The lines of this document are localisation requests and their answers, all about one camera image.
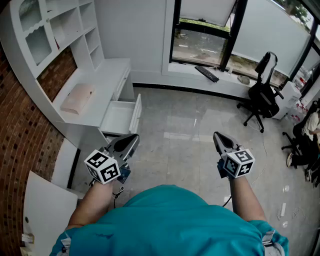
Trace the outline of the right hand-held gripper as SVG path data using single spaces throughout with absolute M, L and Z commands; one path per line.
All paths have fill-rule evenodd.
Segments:
M 240 145 L 235 138 L 218 131 L 213 133 L 213 142 L 220 155 L 217 169 L 222 179 L 236 179 L 251 172 L 255 158 L 249 149 Z

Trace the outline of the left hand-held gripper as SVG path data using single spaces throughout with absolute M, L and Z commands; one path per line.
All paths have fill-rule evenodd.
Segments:
M 105 147 L 95 149 L 84 160 L 93 180 L 103 185 L 113 180 L 124 184 L 131 174 L 130 167 L 124 160 L 133 156 L 139 143 L 140 136 L 132 133 L 116 137 L 109 143 L 107 149 Z M 121 157 L 109 151 L 121 151 Z

